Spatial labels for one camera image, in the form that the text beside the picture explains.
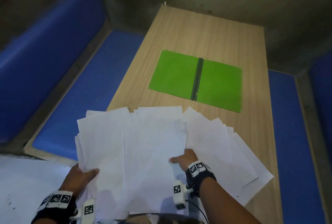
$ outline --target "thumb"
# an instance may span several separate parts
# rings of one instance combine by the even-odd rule
[[[98,175],[98,173],[99,173],[99,169],[96,168],[89,172],[84,173],[84,175],[86,176],[86,179],[89,183],[91,180],[93,180]]]
[[[183,155],[181,156],[178,156],[178,157],[173,157],[173,158],[170,158],[168,161],[172,164],[178,164],[180,162],[180,159]]]

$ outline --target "black cable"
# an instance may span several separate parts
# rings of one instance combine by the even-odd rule
[[[205,214],[203,213],[203,211],[202,211],[202,210],[201,210],[201,209],[200,209],[195,203],[193,203],[193,202],[191,202],[191,201],[189,201],[189,200],[187,200],[187,199],[186,199],[186,201],[189,202],[189,203],[191,203],[191,204],[193,204],[195,207],[197,207],[197,209],[200,210],[201,213],[202,213],[202,215],[204,216],[204,218],[205,218],[207,224],[209,224],[208,218],[205,216]]]

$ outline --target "left hand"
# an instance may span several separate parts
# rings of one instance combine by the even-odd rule
[[[82,172],[78,164],[73,166],[63,181],[59,191],[73,192],[73,196],[77,197],[81,191],[85,189],[87,184],[99,173],[99,169],[93,169],[87,173]]]

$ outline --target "open folder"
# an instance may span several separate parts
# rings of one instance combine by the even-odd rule
[[[242,70],[163,50],[149,89],[241,112]]]

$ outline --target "blue cushion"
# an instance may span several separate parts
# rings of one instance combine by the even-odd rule
[[[0,142],[18,134],[104,21],[102,0],[59,0],[0,53]]]
[[[294,76],[269,71],[269,82],[284,224],[323,224]]]
[[[33,147],[77,160],[77,119],[105,111],[144,37],[112,31],[37,135]]]
[[[332,52],[323,56],[312,66],[309,77],[332,163]]]

